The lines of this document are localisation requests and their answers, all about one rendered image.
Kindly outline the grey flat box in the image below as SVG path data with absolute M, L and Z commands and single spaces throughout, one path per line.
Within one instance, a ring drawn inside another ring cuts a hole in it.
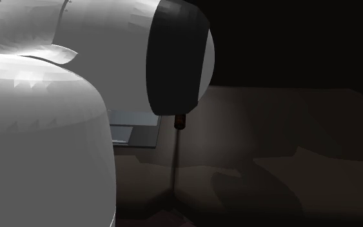
M 150 112 L 107 110 L 114 146 L 155 148 L 161 117 Z

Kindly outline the brown-handled thin dark tool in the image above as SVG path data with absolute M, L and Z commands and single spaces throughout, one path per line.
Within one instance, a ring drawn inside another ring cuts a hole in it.
M 180 133 L 186 127 L 186 114 L 176 115 L 174 119 L 175 128 L 175 144 L 173 147 L 173 159 L 172 159 L 172 196 L 175 196 L 175 187 L 177 183 L 177 167 L 179 164 L 179 141 Z

